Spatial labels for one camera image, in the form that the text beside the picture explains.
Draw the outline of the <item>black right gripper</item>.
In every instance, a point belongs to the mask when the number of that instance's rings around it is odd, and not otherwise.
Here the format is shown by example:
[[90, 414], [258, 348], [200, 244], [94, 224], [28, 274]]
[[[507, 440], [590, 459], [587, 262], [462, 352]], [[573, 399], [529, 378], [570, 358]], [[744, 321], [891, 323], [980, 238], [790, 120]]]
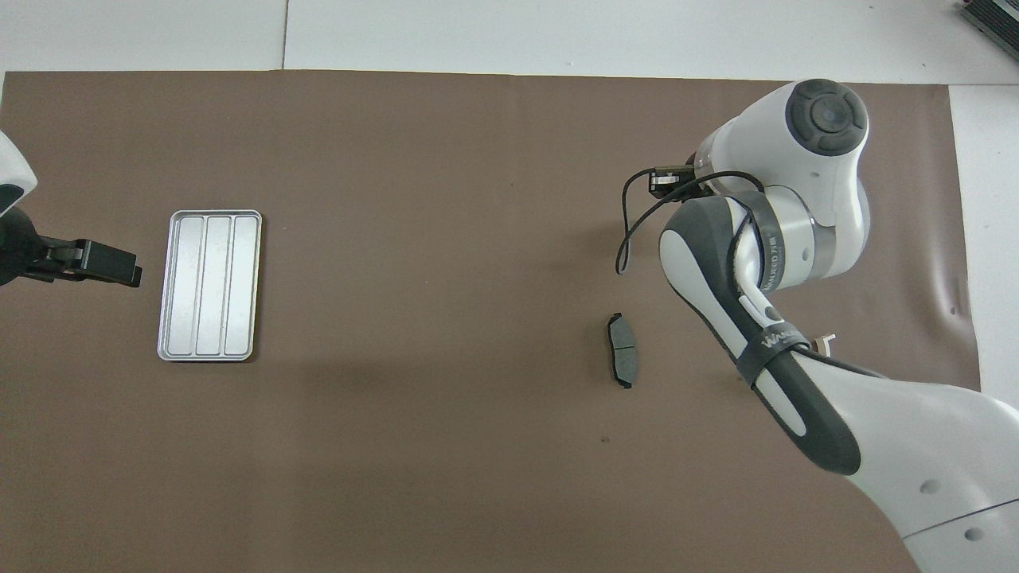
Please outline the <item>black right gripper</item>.
[[695, 168], [692, 166], [658, 166], [649, 173], [649, 193], [654, 198], [666, 198], [680, 191], [676, 198], [699, 198], [701, 185], [694, 184]]

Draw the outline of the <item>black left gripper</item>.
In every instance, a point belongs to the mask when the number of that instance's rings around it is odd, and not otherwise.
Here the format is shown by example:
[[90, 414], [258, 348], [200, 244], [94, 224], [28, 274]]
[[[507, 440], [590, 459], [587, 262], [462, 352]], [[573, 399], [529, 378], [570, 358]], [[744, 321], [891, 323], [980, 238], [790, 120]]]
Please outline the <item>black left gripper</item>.
[[95, 282], [141, 287], [143, 269], [137, 256], [108, 244], [84, 241], [84, 274], [76, 263], [79, 246], [70, 240], [48, 238], [37, 233], [28, 214], [12, 208], [0, 217], [0, 287], [18, 277], [54, 283]]

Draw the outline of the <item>silver metal compartment tray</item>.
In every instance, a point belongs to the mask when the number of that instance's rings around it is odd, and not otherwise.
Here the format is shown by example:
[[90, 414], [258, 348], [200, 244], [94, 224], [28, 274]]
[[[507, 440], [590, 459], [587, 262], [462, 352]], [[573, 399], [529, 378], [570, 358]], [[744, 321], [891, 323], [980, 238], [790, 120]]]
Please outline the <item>silver metal compartment tray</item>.
[[186, 209], [169, 219], [157, 354], [169, 362], [244, 362], [255, 351], [263, 217]]

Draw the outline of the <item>long grey brake pad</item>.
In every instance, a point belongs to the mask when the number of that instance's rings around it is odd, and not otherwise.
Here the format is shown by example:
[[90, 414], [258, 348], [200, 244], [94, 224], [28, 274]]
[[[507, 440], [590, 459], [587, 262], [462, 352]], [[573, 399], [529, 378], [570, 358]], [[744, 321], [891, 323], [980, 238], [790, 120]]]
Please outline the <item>long grey brake pad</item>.
[[638, 372], [636, 338], [622, 313], [612, 314], [607, 322], [607, 338], [612, 359], [612, 373], [621, 388], [633, 388]]

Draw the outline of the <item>brown paper table mat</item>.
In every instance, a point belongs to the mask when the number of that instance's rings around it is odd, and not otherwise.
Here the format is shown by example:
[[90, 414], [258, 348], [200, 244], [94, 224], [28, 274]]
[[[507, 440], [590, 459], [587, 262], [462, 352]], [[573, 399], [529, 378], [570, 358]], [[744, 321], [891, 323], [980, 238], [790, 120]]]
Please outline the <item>brown paper table mat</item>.
[[[0, 287], [0, 573], [916, 573], [621, 191], [774, 81], [10, 72], [37, 230], [141, 287]], [[157, 354], [169, 219], [263, 217], [255, 351]], [[638, 356], [612, 373], [607, 322]]]

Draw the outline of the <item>black ribbed device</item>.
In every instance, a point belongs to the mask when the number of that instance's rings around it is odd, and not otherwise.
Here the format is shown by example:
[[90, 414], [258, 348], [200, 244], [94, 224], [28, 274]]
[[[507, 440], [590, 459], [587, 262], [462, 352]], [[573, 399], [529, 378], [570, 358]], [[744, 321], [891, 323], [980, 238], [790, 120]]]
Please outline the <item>black ribbed device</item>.
[[963, 0], [961, 14], [986, 35], [1019, 45], [1019, 0]]

